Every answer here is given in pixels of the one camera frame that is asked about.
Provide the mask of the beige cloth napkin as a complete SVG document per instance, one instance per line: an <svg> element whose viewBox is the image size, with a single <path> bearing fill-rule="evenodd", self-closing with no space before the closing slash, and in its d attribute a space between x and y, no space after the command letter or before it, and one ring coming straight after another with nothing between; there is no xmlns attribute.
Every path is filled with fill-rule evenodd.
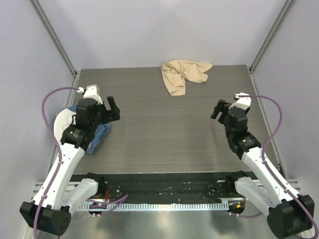
<svg viewBox="0 0 319 239"><path fill-rule="evenodd" d="M186 93L185 81L205 83L205 73L213 67L211 63L198 63L188 60L173 60L163 63L161 74L168 93L171 96L183 96Z"/></svg>

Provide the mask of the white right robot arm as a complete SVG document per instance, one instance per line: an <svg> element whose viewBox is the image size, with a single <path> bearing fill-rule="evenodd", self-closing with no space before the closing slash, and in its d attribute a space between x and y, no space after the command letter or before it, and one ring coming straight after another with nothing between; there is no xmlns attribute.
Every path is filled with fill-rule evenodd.
<svg viewBox="0 0 319 239"><path fill-rule="evenodd" d="M314 229L315 203L309 195L302 195L291 186L274 167L257 138L248 131L247 113L251 97L240 93L236 102L219 100L211 115L225 127L225 135L232 152L242 160L259 180L256 184L243 171L226 177L225 191L251 203L266 217L268 227L278 239L286 239Z"/></svg>

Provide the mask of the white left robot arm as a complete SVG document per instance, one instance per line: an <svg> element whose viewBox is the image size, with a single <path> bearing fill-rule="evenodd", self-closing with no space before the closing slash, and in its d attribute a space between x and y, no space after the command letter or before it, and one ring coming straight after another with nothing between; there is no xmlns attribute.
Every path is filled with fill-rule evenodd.
<svg viewBox="0 0 319 239"><path fill-rule="evenodd" d="M68 194L65 193L73 172L89 146L93 144L99 126L120 119L120 109L112 96L106 109L97 97L82 98L76 110L63 109L54 122L54 138L58 155L41 189L31 202L23 202L20 213L34 233L46 232L62 236L72 215L90 197L102 198L107 189L105 177L87 173Z"/></svg>

